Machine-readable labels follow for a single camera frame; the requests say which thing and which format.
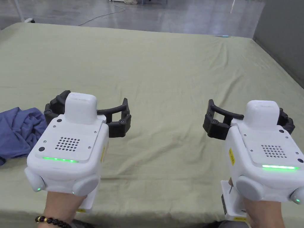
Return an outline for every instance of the green indicator light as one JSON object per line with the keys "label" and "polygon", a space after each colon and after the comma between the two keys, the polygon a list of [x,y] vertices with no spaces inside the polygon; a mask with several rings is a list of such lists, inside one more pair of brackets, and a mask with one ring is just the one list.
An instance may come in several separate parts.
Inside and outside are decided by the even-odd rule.
{"label": "green indicator light", "polygon": [[78,163],[79,162],[79,161],[75,161],[75,160],[67,160],[67,159],[54,158],[54,157],[43,157],[43,159],[56,160],[56,161],[66,161],[66,162],[70,162],[70,163]]}
{"label": "green indicator light", "polygon": [[275,168],[275,169],[300,169],[299,167],[283,166],[283,165],[262,165],[264,168]]}

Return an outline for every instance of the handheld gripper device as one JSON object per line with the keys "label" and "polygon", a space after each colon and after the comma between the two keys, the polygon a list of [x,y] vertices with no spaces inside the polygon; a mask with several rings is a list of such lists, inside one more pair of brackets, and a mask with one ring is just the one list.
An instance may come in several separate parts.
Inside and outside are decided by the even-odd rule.
{"label": "handheld gripper device", "polygon": [[[224,116],[223,122],[214,114]],[[246,221],[242,197],[253,201],[304,203],[304,155],[290,136],[295,126],[274,101],[250,101],[245,115],[209,100],[203,124],[211,138],[225,140],[234,187],[221,181],[227,220]]]}
{"label": "handheld gripper device", "polygon": [[[112,114],[121,112],[121,120]],[[80,212],[90,212],[100,183],[109,137],[124,137],[130,128],[128,101],[97,110],[93,95],[64,91],[46,105],[48,127],[27,158],[25,174],[35,192],[85,196]]]}

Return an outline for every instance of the bed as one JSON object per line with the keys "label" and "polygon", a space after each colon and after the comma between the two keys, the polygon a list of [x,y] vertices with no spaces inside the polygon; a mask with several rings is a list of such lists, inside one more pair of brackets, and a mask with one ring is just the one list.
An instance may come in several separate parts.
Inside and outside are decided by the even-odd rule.
{"label": "bed", "polygon": [[[77,214],[97,227],[224,220],[223,141],[202,127],[211,98],[236,113],[250,100],[276,101],[304,150],[304,90],[248,38],[18,23],[0,32],[0,72],[1,112],[43,111],[67,89],[95,95],[100,109],[128,98],[131,129],[110,139],[93,212]],[[1,227],[35,227],[44,209],[46,192],[32,191],[25,167],[25,158],[0,167]],[[303,213],[285,203],[286,227],[301,227]]]}

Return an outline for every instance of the gray concrete floor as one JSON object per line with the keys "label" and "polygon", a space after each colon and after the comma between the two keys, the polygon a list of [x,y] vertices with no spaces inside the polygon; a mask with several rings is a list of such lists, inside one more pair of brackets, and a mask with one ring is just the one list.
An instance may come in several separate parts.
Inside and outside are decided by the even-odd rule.
{"label": "gray concrete floor", "polygon": [[[143,6],[115,2],[124,12],[94,19],[83,26],[153,32],[253,37],[264,0],[145,0]],[[19,21],[13,0],[0,0],[0,28]],[[120,11],[109,0],[19,0],[26,18],[36,23],[79,25]]]}

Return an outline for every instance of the crumpled blue shirt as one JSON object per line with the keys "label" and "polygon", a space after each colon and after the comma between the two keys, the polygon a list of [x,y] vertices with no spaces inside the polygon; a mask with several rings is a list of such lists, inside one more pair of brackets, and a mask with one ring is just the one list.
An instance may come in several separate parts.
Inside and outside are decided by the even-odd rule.
{"label": "crumpled blue shirt", "polygon": [[45,117],[37,108],[1,112],[0,165],[8,158],[26,157],[46,128]]}

